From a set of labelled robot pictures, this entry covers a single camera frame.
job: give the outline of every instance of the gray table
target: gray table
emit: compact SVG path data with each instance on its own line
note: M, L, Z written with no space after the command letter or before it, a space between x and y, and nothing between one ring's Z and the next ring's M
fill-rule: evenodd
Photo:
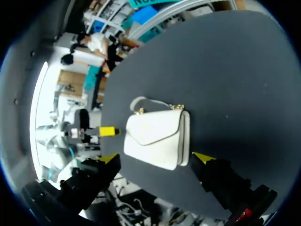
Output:
M124 129L137 96L185 104L190 150L224 158L243 177L276 190L268 213L288 195L301 163L301 70L281 28L250 11L205 15L152 39L114 69L103 126ZM121 174L196 214L226 219L189 167L168 171L123 154L124 134L102 139L119 152Z

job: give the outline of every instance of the machine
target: machine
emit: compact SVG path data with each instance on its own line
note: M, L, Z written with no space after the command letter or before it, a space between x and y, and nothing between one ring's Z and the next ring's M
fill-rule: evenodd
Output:
M48 130L57 130L56 136L48 135L48 139L38 139L38 142L60 150L65 163L70 160L66 149L76 147L77 143L89 143L91 135L114 136L119 133L115 128L92 129L89 127L89 115L84 109L75 112L74 124L58 123ZM40 127L37 131L47 132ZM232 215L225 226L262 226L261 215L272 204L277 196L274 190L265 185L252 190L251 181L244 179L231 168L230 162L217 160L199 153L193 153L190 167L195 173L200 185L206 192L212 192L221 206ZM60 225L63 222L79 222L83 225L93 225L78 214L88 209L101 191L106 191L121 168L118 154L99 159L87 159L79 162L72 169L72 177L60 181L61 190L54 188L49 182L31 182L23 190L23 196L31 211L41 223Z

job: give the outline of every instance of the handbag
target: handbag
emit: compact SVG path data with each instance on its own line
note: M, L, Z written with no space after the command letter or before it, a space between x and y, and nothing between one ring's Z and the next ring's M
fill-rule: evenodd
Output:
M130 110L145 97L132 101ZM184 105L168 105L171 110L145 113L144 108L127 120L124 153L143 162L174 170L189 160L190 115Z

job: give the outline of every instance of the gold clasp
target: gold clasp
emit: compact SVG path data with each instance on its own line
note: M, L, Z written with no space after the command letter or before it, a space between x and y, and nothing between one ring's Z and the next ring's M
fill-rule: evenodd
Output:
M140 108L138 111L134 112L135 114L143 114L144 113L144 108Z
M184 105L169 105L169 107L173 110L183 110L184 109Z

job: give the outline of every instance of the metal frame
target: metal frame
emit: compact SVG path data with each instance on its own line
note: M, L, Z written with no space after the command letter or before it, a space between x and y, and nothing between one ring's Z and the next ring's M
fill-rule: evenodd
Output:
M94 17L100 18L99 16L100 16L101 13L103 12L103 10L107 7L107 5L109 4L109 2L111 2L111 0L107 0L107 1L104 3L103 7L100 8L100 10L98 11L98 13L97 13L96 16L94 16ZM92 28L92 25L93 25L93 22L96 20L96 19L94 19L94 17L92 17L92 21L91 21L91 23L89 24L89 27L88 27L86 33L89 33L89 32L90 32L90 30L91 30L91 28Z
M129 34L128 38L131 40L138 40L143 34L145 34L148 30L155 27L159 23L165 21L166 19L170 18L171 16L174 16L178 13L181 13L187 9L197 7L200 5L204 5L211 2L217 2L217 1L223 1L223 0L182 0L179 1L163 10L158 12L153 18L148 20L145 24L138 27L136 30L134 30L132 33ZM234 0L228 0L230 3L230 6L233 10L236 10L236 4Z
M128 2L127 1L125 1L123 4L121 4L119 7L118 7L118 9L115 11L115 12L113 12L112 13L112 15L109 17L109 19L108 19L108 21L111 21L113 18L114 18L114 16L127 4ZM102 27L102 29L101 29L101 31L100 31L100 33L102 33L103 32L103 30L105 29L105 27L108 25L108 23L106 23L103 27Z

